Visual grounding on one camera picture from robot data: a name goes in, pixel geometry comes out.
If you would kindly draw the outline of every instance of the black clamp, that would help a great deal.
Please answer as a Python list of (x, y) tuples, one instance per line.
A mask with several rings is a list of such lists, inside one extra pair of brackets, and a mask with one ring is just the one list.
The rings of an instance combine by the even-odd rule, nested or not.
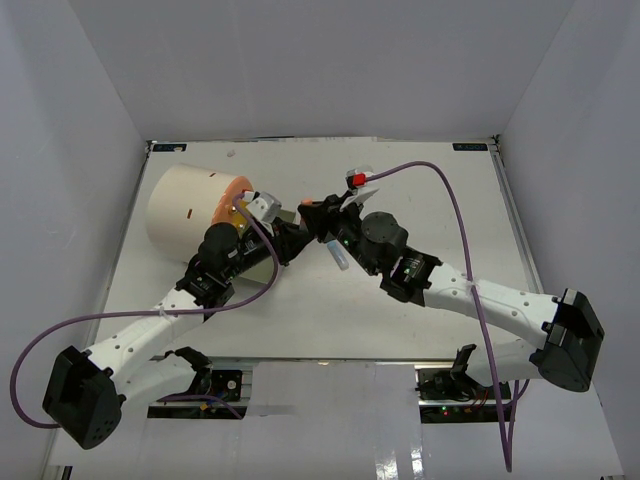
[(164, 354), (164, 358), (167, 358), (169, 355), (175, 355), (176, 357), (184, 358), (189, 364), (191, 368), (198, 372), (203, 368), (207, 368), (211, 365), (209, 358), (199, 351), (191, 347), (182, 347), (177, 350), (169, 350)]
[(475, 345), (465, 345), (456, 355), (456, 359), (450, 369), (418, 370), (418, 388), (420, 398), (423, 400), (456, 400), (468, 401), (476, 397), (478, 383), (473, 381), (465, 373), (471, 353), (476, 349)]

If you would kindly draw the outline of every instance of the white tabletop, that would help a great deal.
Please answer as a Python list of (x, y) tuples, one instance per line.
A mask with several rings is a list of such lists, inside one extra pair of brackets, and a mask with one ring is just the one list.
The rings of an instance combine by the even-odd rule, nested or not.
[[(185, 265), (164, 258), (152, 247), (144, 226), (153, 187), (176, 163), (243, 174), (257, 189), (272, 193), (292, 210), (305, 197), (322, 199), (331, 193), (342, 193), (344, 174), (353, 167), (370, 164), (380, 172), (410, 160), (437, 163), (449, 177), (467, 227), (475, 274), (514, 288), (531, 289), (527, 279), (532, 274), (519, 250), (517, 232), (510, 222), (497, 170), (488, 152), (454, 152), (450, 143), (371, 139), (189, 143), (185, 152), (150, 155), (106, 309), (148, 308), (184, 272)], [(393, 213), (409, 231), (411, 246), (464, 268), (453, 210), (433, 172), (405, 171), (381, 181), (381, 187), (367, 202), (367, 212)], [(378, 288), (379, 280), (368, 277), (351, 263), (348, 271), (341, 272), (326, 247), (313, 244), (291, 263), (262, 299), (246, 308), (213, 316), (176, 345), (190, 345), (212, 356), (233, 357), (451, 358), (459, 346), (481, 342), (474, 320), (400, 304)], [(238, 282), (238, 294), (231, 301), (244, 298), (256, 288), (248, 282)], [(103, 321), (98, 340), (127, 322)], [(494, 342), (512, 338), (495, 328), (491, 333)], [(254, 388), (252, 401), (254, 396), (280, 395), (293, 404), (299, 401), (296, 408), (309, 408), (308, 402), (316, 402), (309, 410), (312, 413), (327, 408), (327, 402), (337, 410), (316, 415), (314, 423), (300, 415), (286, 419), (250, 417), (242, 422), (147, 420), (146, 410), (141, 408), (125, 412), (112, 438), (91, 451), (82, 451), (64, 432), (59, 433), (50, 463), (74, 465), (72, 480), (164, 480), (180, 475), (225, 480), (316, 478), (311, 472), (331, 478), (396, 478), (392, 472), (382, 472), (381, 476), (372, 461), (363, 460), (373, 458), (366, 456), (366, 449), (344, 450), (334, 445), (335, 441), (348, 439), (350, 442), (344, 445), (353, 446), (369, 435), (365, 427), (370, 422), (357, 418), (361, 410), (347, 411), (351, 403), (341, 396), (344, 390), (338, 394), (337, 387), (331, 387), (329, 382), (326, 385), (332, 388), (332, 395), (327, 397), (326, 386), (312, 382), (305, 388), (307, 373), (282, 373), (290, 368), (277, 370), (274, 366), (257, 371), (254, 383), (263, 387), (260, 391)], [(388, 370), (380, 370), (379, 375), (387, 378)], [(403, 375), (394, 374), (388, 377), (389, 382), (406, 380)], [(343, 381), (349, 385), (362, 381), (359, 378), (356, 375), (353, 380)], [(320, 391), (311, 394), (312, 388)], [(374, 406), (379, 401), (391, 402), (397, 394), (397, 388), (379, 392)], [(371, 401), (368, 396), (355, 400), (353, 405), (361, 402), (362, 411), (371, 407), (366, 403)], [(374, 423), (380, 426), (379, 432), (390, 432), (388, 438), (395, 439), (390, 442), (406, 443), (397, 451), (398, 466), (409, 468), (407, 461), (411, 459), (401, 458), (401, 454), (413, 449), (413, 444), (407, 442), (414, 442), (420, 435), (415, 430), (417, 406), (407, 405), (406, 401), (385, 405), (396, 416), (389, 417), (389, 409), (384, 409)], [(621, 473), (593, 388), (588, 393), (575, 394), (534, 381), (518, 406), (517, 425), (513, 475), (504, 471), (495, 424), (417, 425), (422, 433), (425, 478), (582, 480)], [(273, 443), (274, 439), (287, 440)], [(389, 443), (381, 445), (393, 447)]]
[[(450, 143), (247, 142), (189, 143), (185, 152), (152, 153), (126, 234), (106, 310), (144, 309), (158, 302), (185, 265), (158, 252), (147, 238), (145, 210), (160, 177), (176, 163), (247, 176), (258, 190), (295, 210), (305, 197), (342, 194), (347, 170), (370, 164), (380, 172), (410, 160), (438, 164), (458, 197), (475, 275), (526, 288), (527, 272), (489, 152), (455, 152)], [(393, 213), (409, 244), (463, 269), (460, 234), (437, 175), (415, 168), (380, 182), (367, 212)], [(481, 342), (477, 322), (458, 314), (401, 304), (379, 289), (354, 261), (341, 272), (326, 246), (313, 243), (284, 269), (268, 295), (215, 315), (173, 347), (190, 345), (214, 356), (452, 358), (460, 345)], [(236, 282), (231, 302), (256, 290)], [(105, 320), (98, 340), (131, 320)], [(494, 341), (511, 335), (492, 329)]]

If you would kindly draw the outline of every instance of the black bracket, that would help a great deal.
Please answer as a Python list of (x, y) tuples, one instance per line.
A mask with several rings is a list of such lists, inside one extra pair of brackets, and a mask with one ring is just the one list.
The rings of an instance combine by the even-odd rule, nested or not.
[[(200, 265), (197, 255), (189, 262), (184, 277), (176, 283), (176, 290), (189, 292), (195, 298), (195, 304), (203, 308), (222, 307), (234, 293), (233, 285), (225, 284), (209, 273)], [(211, 315), (205, 315), (204, 319), (207, 320)]]
[(465, 345), (456, 355), (451, 369), (431, 371), (418, 370), (418, 390), (423, 400), (471, 400), (479, 385), (467, 376), (467, 364), (476, 346)]
[(585, 295), (567, 289), (558, 310), (545, 322), (547, 342), (529, 360), (547, 381), (572, 392), (586, 392), (598, 360), (604, 330)]
[(191, 347), (182, 347), (177, 350), (170, 350), (164, 354), (164, 357), (167, 358), (169, 355), (175, 355), (176, 357), (184, 358), (189, 364), (194, 372), (198, 372), (203, 368), (207, 368), (211, 365), (209, 358), (204, 354), (199, 352), (198, 350)]

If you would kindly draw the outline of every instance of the white table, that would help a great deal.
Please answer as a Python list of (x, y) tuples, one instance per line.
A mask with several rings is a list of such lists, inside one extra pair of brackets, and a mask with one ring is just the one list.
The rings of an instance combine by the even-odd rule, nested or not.
[[(258, 190), (272, 193), (285, 208), (293, 210), (305, 197), (322, 199), (331, 193), (342, 193), (344, 174), (353, 167), (369, 164), (380, 172), (411, 160), (437, 163), (450, 179), (467, 227), (475, 275), (514, 288), (535, 289), (536, 276), (529, 268), (530, 257), (519, 241), (521, 234), (514, 227), (513, 211), (505, 201), (503, 172), (490, 152), (454, 152), (451, 143), (375, 139), (192, 142), (184, 152), (150, 155), (106, 309), (148, 308), (184, 272), (185, 265), (154, 250), (144, 225), (151, 191), (162, 174), (176, 163), (245, 175)], [(382, 180), (381, 187), (367, 202), (365, 212), (393, 213), (409, 231), (411, 246), (464, 268), (453, 209), (433, 172), (425, 168), (405, 171)], [(454, 357), (461, 345), (482, 343), (477, 322), (449, 312), (400, 304), (379, 290), (378, 279), (368, 277), (355, 262), (351, 264), (348, 271), (341, 272), (326, 247), (313, 244), (284, 270), (268, 295), (246, 308), (215, 315), (167, 349), (190, 345), (210, 356), (232, 357), (435, 359)], [(250, 282), (238, 282), (237, 294), (231, 301), (245, 298), (256, 288)], [(103, 321), (97, 340), (112, 335), (127, 322)], [(490, 330), (494, 342), (513, 338), (496, 328)], [(136, 478), (146, 478), (151, 475), (148, 470), (151, 466), (140, 460), (146, 458), (143, 450), (156, 452), (152, 455), (156, 479), (163, 478), (163, 458), (174, 463), (180, 458), (187, 462), (188, 458), (193, 467), (193, 455), (165, 456), (162, 452), (167, 448), (166, 442), (154, 446), (153, 442), (163, 435), (158, 429), (164, 428), (164, 433), (168, 433), (172, 431), (166, 427), (170, 423), (147, 421), (144, 412), (136, 415), (132, 413), (127, 423), (119, 427), (128, 432), (128, 437), (122, 432), (119, 437), (129, 439), (126, 448), (122, 442), (120, 445), (112, 442), (111, 446), (106, 442), (100, 448), (81, 452), (62, 434), (54, 446), (51, 463), (75, 465), (73, 480), (96, 480), (100, 472), (115, 475), (118, 467), (126, 472), (135, 470)], [(571, 394), (544, 382), (534, 382), (519, 407), (518, 419), (517, 478), (542, 478), (543, 472), (547, 474), (544, 478), (577, 480), (590, 478), (584, 476), (585, 472), (593, 478), (620, 473), (593, 389), (586, 394)], [(179, 452), (187, 452), (199, 448), (196, 445), (203, 441), (208, 442), (207, 448), (227, 451), (228, 443), (223, 440), (222, 444), (227, 445), (224, 447), (220, 438), (228, 439), (231, 435), (237, 441), (240, 433), (234, 429), (242, 429), (241, 422), (231, 425), (203, 422), (206, 424), (191, 422), (198, 425), (190, 427), (188, 435), (180, 436), (179, 446), (171, 442), (172, 451), (175, 453), (178, 448)], [(495, 425), (425, 425), (422, 432), (428, 478), (470, 478), (471, 472), (475, 478), (503, 478)], [(216, 458), (232, 464), (250, 461), (233, 455)], [(220, 472), (213, 478), (236, 478)]]

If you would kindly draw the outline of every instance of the gray wall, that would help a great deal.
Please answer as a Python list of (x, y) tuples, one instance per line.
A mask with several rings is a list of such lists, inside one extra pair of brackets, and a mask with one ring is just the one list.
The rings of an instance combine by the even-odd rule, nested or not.
[[(0, 478), (37, 478), (50, 433), (8, 394), (22, 348), (104, 297), (144, 143), (66, 0), (0, 1)], [(19, 392), (30, 414), (67, 329), (34, 351)]]
[(71, 0), (145, 139), (487, 137), (573, 0)]
[(596, 387), (631, 479), (640, 478), (639, 86), (640, 4), (580, 0), (504, 134), (545, 289), (584, 290), (604, 324)]

